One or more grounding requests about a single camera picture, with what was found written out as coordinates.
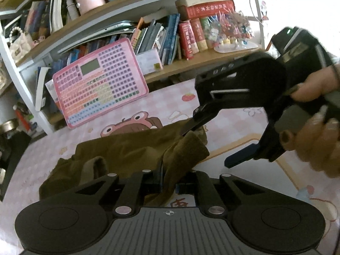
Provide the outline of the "person right hand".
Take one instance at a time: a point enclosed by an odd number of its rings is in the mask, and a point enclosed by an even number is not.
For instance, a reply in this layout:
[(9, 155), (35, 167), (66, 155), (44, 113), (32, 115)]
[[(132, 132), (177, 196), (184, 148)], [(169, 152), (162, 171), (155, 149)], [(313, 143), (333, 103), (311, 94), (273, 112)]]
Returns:
[[(313, 72), (308, 78), (289, 90), (297, 102), (309, 102), (321, 95), (339, 89), (339, 64)], [(311, 117), (296, 134), (283, 131), (280, 142), (286, 151), (295, 151), (299, 159), (310, 164), (314, 171), (327, 177), (339, 177), (339, 121), (324, 123), (326, 106)]]

